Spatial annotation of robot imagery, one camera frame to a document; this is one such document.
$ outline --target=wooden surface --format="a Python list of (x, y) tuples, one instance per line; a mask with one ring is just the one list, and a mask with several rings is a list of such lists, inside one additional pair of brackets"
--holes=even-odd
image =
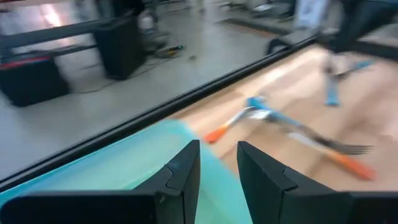
[[(352, 73), (339, 84), (342, 106), (326, 107), (321, 73), (326, 51), (311, 46), (256, 72), (171, 118), (185, 121), (204, 136), (245, 107), (247, 97), (265, 91), (267, 103), (319, 133), (348, 144), (371, 144), (374, 149), (355, 156), (376, 171), (376, 180), (359, 180), (318, 152), (289, 139), (276, 124), (244, 119), (212, 145), (214, 153), (238, 175), (236, 147), (247, 141), (285, 165), (335, 190), (398, 190), (398, 65), (381, 58)], [(369, 57), (346, 55), (350, 60)]]

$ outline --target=black box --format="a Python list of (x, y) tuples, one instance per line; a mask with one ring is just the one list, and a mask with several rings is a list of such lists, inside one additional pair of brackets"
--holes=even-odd
[(15, 58), (0, 65), (0, 90), (15, 106), (29, 106), (70, 92), (51, 57)]
[(93, 35), (108, 78), (125, 80), (144, 64), (146, 55), (134, 16), (115, 19)]

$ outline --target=wire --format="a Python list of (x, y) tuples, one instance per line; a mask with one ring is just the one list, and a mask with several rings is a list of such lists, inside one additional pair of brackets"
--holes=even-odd
[(92, 64), (92, 65), (85, 65), (85, 66), (81, 67), (80, 69), (83, 70), (83, 69), (94, 68), (94, 67), (97, 67), (98, 65), (100, 65), (100, 64), (99, 63), (95, 63), (95, 64)]
[[(141, 71), (141, 72), (139, 72), (139, 73), (132, 74), (132, 75), (131, 75), (129, 78), (127, 78), (126, 80), (129, 80), (129, 79), (131, 79), (131, 78), (133, 78), (133, 77), (135, 77), (135, 76), (137, 76), (137, 75), (142, 75), (142, 74), (144, 74), (144, 73), (147, 73), (147, 72), (149, 72), (149, 71), (155, 69), (155, 68), (158, 67), (159, 65), (162, 65), (162, 64), (164, 64), (164, 63), (167, 63), (167, 62), (169, 62), (169, 61), (171, 61), (171, 60), (173, 60), (173, 59), (175, 59), (175, 58), (177, 58), (177, 57), (179, 57), (179, 56), (171, 57), (171, 58), (169, 58), (169, 59), (167, 59), (167, 60), (160, 60), (160, 61), (155, 62), (155, 63), (152, 63), (152, 64), (144, 64), (143, 66), (151, 66), (151, 67), (148, 68), (148, 69), (145, 69), (144, 71)], [(101, 87), (99, 87), (99, 88), (97, 88), (97, 89), (95, 89), (95, 90), (74, 91), (73, 93), (76, 93), (76, 94), (95, 93), (95, 92), (101, 91), (101, 90), (105, 89), (106, 87), (109, 87), (109, 86), (111, 86), (111, 85), (113, 85), (113, 84), (116, 84), (116, 83), (118, 83), (118, 81), (113, 81), (113, 82), (107, 83), (107, 84), (105, 84), (105, 85), (103, 85), (103, 86), (101, 86)]]

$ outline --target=concrete floor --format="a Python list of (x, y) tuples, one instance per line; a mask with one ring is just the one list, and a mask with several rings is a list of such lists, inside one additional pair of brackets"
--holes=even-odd
[[(172, 33), (170, 45), (187, 45), (178, 58), (168, 62), (149, 60), (136, 72), (144, 73), (102, 89), (113, 81), (104, 77), (97, 51), (87, 50), (57, 59), (63, 74), (72, 84), (74, 94), (26, 108), (10, 106), (0, 96), (0, 179), (263, 58), (267, 39), (218, 24), (229, 15), (219, 11), (216, 4), (206, 3), (208, 10), (204, 17), (195, 8), (179, 11), (184, 8), (182, 5), (159, 8), (160, 28)], [(54, 17), (55, 12), (58, 15), (55, 22), (58, 19), (63, 25), (79, 22), (70, 2), (16, 9), (12, 17), (1, 19), (7, 34), (53, 26), (48, 19), (43, 19), (43, 12), (50, 17)], [(51, 49), (91, 41), (89, 35), (83, 35), (19, 50)], [(98, 89), (102, 90), (79, 93)]]

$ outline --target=teal cloth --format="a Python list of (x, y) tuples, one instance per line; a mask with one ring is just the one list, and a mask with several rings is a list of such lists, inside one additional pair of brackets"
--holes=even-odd
[[(0, 194), (0, 206), (38, 190), (133, 189), (171, 160), (192, 139), (180, 121), (165, 120)], [(252, 223), (235, 177), (201, 143), (201, 179), (195, 223)]]

